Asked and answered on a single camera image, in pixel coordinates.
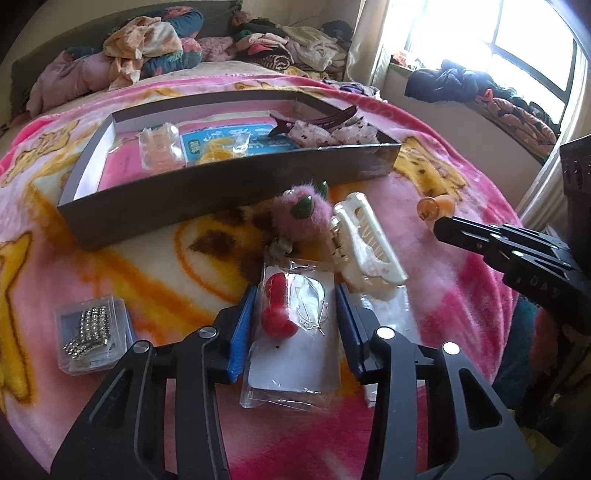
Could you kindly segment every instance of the pink fluffy ball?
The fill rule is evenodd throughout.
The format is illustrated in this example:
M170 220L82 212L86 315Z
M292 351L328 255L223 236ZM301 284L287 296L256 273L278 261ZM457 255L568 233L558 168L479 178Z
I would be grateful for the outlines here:
M291 208L308 195L314 200L312 215L304 219L294 218ZM328 232L332 208L312 185L302 185L276 197L271 213L273 227L291 242L300 242L318 238Z

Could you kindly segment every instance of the curtain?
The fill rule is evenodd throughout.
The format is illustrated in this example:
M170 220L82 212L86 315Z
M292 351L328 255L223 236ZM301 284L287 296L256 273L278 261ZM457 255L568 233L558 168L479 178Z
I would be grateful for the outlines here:
M517 206L517 214L525 227L542 231L550 226L562 237L566 234L567 204L559 148L571 140L591 134L591 71L580 49L571 100L564 118L571 120L563 123L563 133L550 158Z
M389 30L395 27L391 0L365 0L349 50L345 78L384 86L392 55Z

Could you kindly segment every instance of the clear plastic hair clip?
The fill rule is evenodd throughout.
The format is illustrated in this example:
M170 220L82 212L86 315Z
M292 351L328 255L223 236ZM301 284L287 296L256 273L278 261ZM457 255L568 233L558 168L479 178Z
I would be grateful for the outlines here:
M329 242L334 262L346 282L359 291L389 300L408 275L365 195L351 193L335 205Z

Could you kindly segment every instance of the fleece blanket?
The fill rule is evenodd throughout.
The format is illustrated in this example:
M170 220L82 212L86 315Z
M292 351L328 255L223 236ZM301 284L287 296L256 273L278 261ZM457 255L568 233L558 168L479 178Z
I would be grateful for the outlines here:
M209 324L239 300L249 280L259 278L263 246L272 235L263 203L83 252L56 209L63 185L109 113L236 89L300 89L341 108L355 104L370 123L404 141L397 170L366 183L332 186L330 200L365 192L409 275L410 305L423 342L458 343L493 380L516 294L481 257L439 243L415 209L426 193L450 193L464 218L515 224L518 218L492 182L435 131L392 105L301 77L228 75L138 85L32 121L0 161L0 407L46 469L103 377L70 377L58 369L53 309L112 293L125 300L140 338L157 345L178 341ZM312 247L298 252L313 255ZM218 388L232 478L359 477L373 411L346 367L338 398L324 414L279 406L244 410L239 392L240 385ZM424 467L424 416L419 425ZM171 470L173 434L167 429Z

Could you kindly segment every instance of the green leaf charm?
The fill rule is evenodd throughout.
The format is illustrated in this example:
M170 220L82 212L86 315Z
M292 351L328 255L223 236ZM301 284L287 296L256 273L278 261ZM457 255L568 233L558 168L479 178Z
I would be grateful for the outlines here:
M329 183L327 181L323 181L316 187L316 191L318 192L318 195L320 195L324 200L327 200L329 197Z
M300 199L298 203L291 207L290 212L292 217L298 220L309 218L312 212L314 212L314 199L312 195Z

